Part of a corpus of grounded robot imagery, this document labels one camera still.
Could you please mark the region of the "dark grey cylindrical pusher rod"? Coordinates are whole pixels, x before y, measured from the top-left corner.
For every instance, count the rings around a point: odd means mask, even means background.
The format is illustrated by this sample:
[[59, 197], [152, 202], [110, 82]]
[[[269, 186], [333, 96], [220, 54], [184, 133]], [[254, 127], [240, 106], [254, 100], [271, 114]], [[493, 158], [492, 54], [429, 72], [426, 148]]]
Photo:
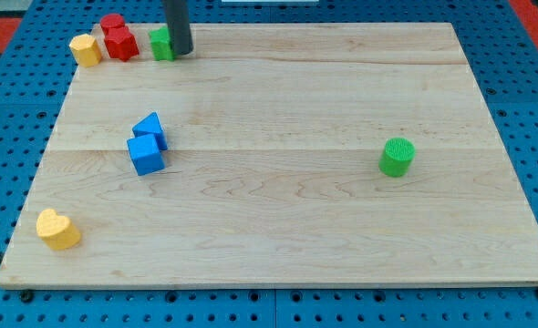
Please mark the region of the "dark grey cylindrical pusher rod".
[[170, 46], [178, 56], [193, 51], [189, 7], [186, 0], [162, 0], [166, 25], [170, 35]]

